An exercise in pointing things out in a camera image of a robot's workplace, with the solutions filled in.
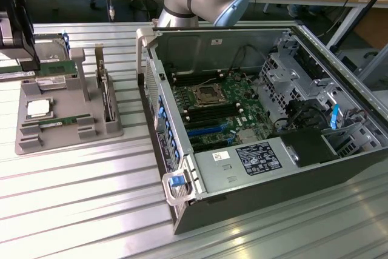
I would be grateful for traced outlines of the hard disk with blue rails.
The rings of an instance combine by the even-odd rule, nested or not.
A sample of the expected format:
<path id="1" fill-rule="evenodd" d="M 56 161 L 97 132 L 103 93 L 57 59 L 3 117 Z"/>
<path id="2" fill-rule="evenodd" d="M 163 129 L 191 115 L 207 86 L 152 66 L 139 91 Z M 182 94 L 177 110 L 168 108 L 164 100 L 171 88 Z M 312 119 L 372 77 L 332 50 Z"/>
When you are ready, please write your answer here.
<path id="1" fill-rule="evenodd" d="M 35 49 L 40 63 L 69 61 L 69 36 L 64 33 L 35 34 Z M 66 89 L 65 75 L 35 78 L 40 91 Z"/>

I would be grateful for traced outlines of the green RAM stick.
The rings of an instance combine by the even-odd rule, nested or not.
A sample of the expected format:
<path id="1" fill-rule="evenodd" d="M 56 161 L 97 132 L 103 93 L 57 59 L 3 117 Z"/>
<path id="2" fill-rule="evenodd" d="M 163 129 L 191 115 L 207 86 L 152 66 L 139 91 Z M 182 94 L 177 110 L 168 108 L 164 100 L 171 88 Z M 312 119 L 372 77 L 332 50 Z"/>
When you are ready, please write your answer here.
<path id="1" fill-rule="evenodd" d="M 10 60 L 0 61 L 1 63 L 4 63 L 5 66 L 0 67 L 0 82 L 78 74 L 76 64 L 73 61 L 44 62 L 38 71 L 23 71 L 20 65 L 11 66 Z"/>
<path id="2" fill-rule="evenodd" d="M 78 118 L 88 118 L 88 117 L 91 117 L 91 114 L 68 116 L 64 118 L 45 119 L 45 120 L 33 121 L 31 123 L 24 123 L 21 125 L 21 127 L 35 126 L 35 125 L 39 127 L 63 126 L 63 125 L 66 126 L 66 125 L 77 123 Z"/>

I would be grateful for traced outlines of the silver finned chipset heatsink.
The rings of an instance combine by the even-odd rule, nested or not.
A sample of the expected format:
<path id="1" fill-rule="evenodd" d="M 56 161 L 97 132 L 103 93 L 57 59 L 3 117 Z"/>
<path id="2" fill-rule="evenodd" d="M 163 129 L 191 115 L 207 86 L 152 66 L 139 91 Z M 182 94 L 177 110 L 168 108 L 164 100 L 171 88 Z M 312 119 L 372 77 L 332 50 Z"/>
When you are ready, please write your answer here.
<path id="1" fill-rule="evenodd" d="M 240 130 L 237 133 L 237 136 L 242 144 L 248 144 L 258 140 L 258 137 L 256 136 L 253 129 Z"/>

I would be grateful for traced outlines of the open black PC case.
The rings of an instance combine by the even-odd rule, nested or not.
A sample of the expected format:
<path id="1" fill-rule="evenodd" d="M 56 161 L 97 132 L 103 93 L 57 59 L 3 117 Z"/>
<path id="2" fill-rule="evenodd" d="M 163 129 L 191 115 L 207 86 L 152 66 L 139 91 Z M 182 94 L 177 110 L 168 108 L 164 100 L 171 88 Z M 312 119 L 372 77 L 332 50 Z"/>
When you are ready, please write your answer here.
<path id="1" fill-rule="evenodd" d="M 303 195 L 341 184 L 388 159 L 388 147 L 357 153 L 306 167 L 267 182 L 209 194 L 199 177 L 194 151 L 171 90 L 172 72 L 236 70 L 253 79 L 285 32 L 292 32 L 309 49 L 330 63 L 327 70 L 355 91 L 355 97 L 388 132 L 388 107 L 304 25 L 263 22 L 231 28 L 156 28 L 136 32 L 138 85 L 145 110 L 162 188 L 172 214 L 173 231 L 182 234 Z M 211 40 L 222 39 L 221 45 Z M 169 178 L 184 175 L 184 186 L 170 187 Z"/>

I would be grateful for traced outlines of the silver CPU socket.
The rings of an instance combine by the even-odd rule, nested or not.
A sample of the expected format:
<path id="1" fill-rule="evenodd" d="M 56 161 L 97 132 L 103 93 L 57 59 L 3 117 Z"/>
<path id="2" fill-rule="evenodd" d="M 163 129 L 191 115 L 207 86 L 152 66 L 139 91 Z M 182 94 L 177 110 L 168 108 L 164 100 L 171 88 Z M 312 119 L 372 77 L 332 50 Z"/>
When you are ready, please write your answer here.
<path id="1" fill-rule="evenodd" d="M 208 107 L 225 104 L 227 98 L 219 84 L 203 84 L 187 88 L 193 107 Z"/>

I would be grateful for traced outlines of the black plastic shroud box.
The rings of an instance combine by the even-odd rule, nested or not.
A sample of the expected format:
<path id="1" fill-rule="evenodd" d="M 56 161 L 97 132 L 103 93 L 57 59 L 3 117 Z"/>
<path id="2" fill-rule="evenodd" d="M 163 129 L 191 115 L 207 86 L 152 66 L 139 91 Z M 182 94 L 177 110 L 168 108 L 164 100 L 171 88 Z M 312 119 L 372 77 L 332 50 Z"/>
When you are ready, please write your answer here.
<path id="1" fill-rule="evenodd" d="M 326 163 L 339 158 L 319 129 L 288 130 L 279 133 L 279 137 L 296 155 L 298 167 Z"/>

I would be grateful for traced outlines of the black tripod leg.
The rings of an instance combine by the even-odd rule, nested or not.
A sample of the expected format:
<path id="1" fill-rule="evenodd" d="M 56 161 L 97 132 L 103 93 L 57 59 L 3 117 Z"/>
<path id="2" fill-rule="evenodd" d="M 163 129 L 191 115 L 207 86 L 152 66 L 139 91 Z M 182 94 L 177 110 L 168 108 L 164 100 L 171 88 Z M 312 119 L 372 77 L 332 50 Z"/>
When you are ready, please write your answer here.
<path id="1" fill-rule="evenodd" d="M 370 0 L 368 3 L 362 2 L 359 6 L 352 8 L 326 47 L 334 53 L 337 52 L 350 33 L 354 31 L 355 27 L 367 15 L 369 10 L 376 6 L 378 2 L 379 0 Z M 388 8 L 388 0 L 386 0 L 385 8 Z"/>

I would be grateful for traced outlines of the dark grey PC tower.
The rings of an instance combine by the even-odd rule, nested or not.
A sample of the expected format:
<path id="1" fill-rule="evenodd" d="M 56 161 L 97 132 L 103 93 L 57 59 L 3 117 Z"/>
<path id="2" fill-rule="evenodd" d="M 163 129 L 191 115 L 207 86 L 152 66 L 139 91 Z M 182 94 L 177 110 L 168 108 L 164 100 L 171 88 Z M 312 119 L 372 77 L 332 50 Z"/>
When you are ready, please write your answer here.
<path id="1" fill-rule="evenodd" d="M 342 50 L 337 57 L 371 91 L 388 90 L 388 44 L 381 50 Z"/>

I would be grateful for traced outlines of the green motherboard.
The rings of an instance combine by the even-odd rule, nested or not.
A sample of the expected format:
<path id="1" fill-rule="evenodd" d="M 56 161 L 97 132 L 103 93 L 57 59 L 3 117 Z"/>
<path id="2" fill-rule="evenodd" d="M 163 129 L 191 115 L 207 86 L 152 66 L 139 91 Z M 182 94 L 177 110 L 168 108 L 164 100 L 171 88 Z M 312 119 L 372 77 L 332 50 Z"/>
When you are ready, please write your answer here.
<path id="1" fill-rule="evenodd" d="M 253 129 L 259 140 L 264 140 L 268 137 L 272 130 L 272 122 L 270 120 L 270 112 L 265 110 L 259 101 L 259 95 L 256 86 L 253 85 L 253 79 L 245 73 L 231 70 L 227 73 L 220 71 L 221 82 L 219 84 L 227 98 L 226 104 L 235 103 L 241 112 L 240 116 L 233 116 L 226 119 L 218 119 L 226 124 L 227 128 L 221 133 L 213 133 L 209 135 L 201 135 L 189 137 L 189 141 L 193 138 L 209 139 L 211 141 L 228 140 L 228 146 L 237 146 L 242 144 L 237 133 L 244 129 Z M 176 101 L 178 111 L 183 118 L 183 109 L 193 108 L 187 93 L 188 87 L 176 87 L 170 80 L 173 97 Z M 196 153 L 205 152 L 213 149 L 195 150 Z"/>

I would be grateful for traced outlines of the graphics card with metal bracket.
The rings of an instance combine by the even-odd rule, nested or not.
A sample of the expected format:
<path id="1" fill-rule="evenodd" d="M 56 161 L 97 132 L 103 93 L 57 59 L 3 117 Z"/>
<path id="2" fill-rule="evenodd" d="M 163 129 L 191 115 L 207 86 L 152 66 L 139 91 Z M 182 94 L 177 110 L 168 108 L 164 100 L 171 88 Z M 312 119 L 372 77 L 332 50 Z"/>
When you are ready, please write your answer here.
<path id="1" fill-rule="evenodd" d="M 110 79 L 109 74 L 105 68 L 103 45 L 97 44 L 95 46 L 96 58 L 96 80 L 98 88 L 102 93 L 102 103 L 104 106 L 104 119 L 106 122 L 113 122 L 116 120 L 116 113 L 113 109 L 112 98 L 110 95 Z"/>

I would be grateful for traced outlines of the blue disk bay tab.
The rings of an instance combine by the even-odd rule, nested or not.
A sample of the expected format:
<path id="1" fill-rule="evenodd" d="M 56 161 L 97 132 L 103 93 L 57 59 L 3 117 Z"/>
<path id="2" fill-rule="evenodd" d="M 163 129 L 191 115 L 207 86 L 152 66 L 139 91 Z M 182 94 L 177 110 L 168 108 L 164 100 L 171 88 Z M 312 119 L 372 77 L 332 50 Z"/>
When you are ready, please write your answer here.
<path id="1" fill-rule="evenodd" d="M 335 104 L 333 107 L 332 116 L 330 118 L 330 128 L 332 130 L 337 129 L 336 121 L 337 121 L 338 112 L 339 112 L 339 104 Z"/>

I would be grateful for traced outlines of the silver power supply unit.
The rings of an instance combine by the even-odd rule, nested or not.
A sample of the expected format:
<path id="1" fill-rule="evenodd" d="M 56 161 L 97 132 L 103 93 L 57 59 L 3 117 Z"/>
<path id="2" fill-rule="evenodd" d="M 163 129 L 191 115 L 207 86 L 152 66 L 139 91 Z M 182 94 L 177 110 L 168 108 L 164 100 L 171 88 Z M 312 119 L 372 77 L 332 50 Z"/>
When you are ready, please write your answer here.
<path id="1" fill-rule="evenodd" d="M 242 189 L 298 170 L 279 137 L 196 153 L 194 157 L 209 194 Z"/>

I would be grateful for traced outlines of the blue expansion slot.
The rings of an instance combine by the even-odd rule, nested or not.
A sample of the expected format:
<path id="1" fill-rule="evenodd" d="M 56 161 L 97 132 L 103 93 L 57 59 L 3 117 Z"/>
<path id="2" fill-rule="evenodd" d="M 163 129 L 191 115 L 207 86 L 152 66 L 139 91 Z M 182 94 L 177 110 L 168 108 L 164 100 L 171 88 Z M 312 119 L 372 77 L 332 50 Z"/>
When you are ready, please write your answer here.
<path id="1" fill-rule="evenodd" d="M 201 136 L 201 135 L 209 135 L 213 133 L 221 133 L 227 128 L 227 125 L 220 125 L 215 127 L 207 127 L 203 129 L 193 129 L 187 131 L 188 137 Z"/>

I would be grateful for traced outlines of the long black expansion slot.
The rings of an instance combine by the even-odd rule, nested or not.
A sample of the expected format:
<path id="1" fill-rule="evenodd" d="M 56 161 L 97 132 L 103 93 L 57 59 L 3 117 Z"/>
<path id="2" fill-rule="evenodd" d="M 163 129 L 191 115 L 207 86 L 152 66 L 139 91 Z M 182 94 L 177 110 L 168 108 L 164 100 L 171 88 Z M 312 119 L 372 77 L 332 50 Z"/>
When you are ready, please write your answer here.
<path id="1" fill-rule="evenodd" d="M 223 148 L 230 144 L 228 140 L 211 141 L 209 139 L 202 139 L 198 137 L 191 139 L 190 142 L 195 150 Z"/>
<path id="2" fill-rule="evenodd" d="M 223 125 L 222 121 L 218 121 L 217 119 L 210 119 L 205 121 L 186 123 L 185 128 L 186 130 L 192 130 L 192 129 L 203 129 L 206 127 L 218 127 L 221 125 Z"/>

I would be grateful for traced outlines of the silver CPU chip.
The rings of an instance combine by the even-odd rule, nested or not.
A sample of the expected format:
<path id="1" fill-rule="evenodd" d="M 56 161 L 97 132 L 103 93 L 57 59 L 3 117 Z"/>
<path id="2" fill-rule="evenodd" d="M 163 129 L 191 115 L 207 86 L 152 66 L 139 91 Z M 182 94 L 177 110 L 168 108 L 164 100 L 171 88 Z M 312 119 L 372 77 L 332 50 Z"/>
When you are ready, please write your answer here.
<path id="1" fill-rule="evenodd" d="M 29 101 L 27 104 L 27 117 L 38 118 L 50 113 L 51 103 L 48 99 Z"/>

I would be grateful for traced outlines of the grey parts rack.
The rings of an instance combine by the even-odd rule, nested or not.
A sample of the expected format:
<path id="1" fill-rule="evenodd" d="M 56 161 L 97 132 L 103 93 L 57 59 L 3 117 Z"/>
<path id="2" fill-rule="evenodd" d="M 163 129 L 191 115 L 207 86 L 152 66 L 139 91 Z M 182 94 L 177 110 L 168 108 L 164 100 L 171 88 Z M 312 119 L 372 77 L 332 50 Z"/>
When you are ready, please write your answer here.
<path id="1" fill-rule="evenodd" d="M 67 88 L 60 90 L 40 91 L 35 79 L 21 81 L 19 97 L 18 122 L 16 129 L 15 152 L 18 155 L 42 152 L 77 144 L 91 143 L 115 138 L 123 134 L 113 81 L 110 79 L 110 95 L 116 120 L 106 122 L 102 93 L 96 80 L 96 69 L 93 75 L 86 76 L 82 63 L 85 61 L 83 49 L 71 49 L 70 60 L 76 64 L 77 75 L 66 75 Z M 27 117 L 29 101 L 48 99 L 51 103 L 50 113 L 38 118 Z M 64 118 L 68 116 L 91 114 L 88 118 L 78 118 L 77 123 L 63 126 L 21 127 L 33 121 Z"/>

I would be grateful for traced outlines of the silver disk bay cage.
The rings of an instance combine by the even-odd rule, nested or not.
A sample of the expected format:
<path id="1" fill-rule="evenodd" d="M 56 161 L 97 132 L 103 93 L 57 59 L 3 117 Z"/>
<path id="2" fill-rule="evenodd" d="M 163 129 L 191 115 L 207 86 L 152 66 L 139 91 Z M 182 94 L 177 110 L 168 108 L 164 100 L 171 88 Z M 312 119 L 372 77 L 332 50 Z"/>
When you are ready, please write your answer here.
<path id="1" fill-rule="evenodd" d="M 327 70 L 329 61 L 285 32 L 267 55 L 259 73 L 261 102 L 271 112 L 275 130 L 317 128 L 341 157 L 388 147 L 388 132 L 355 97 L 355 91 Z M 339 104 L 337 129 L 330 128 Z"/>

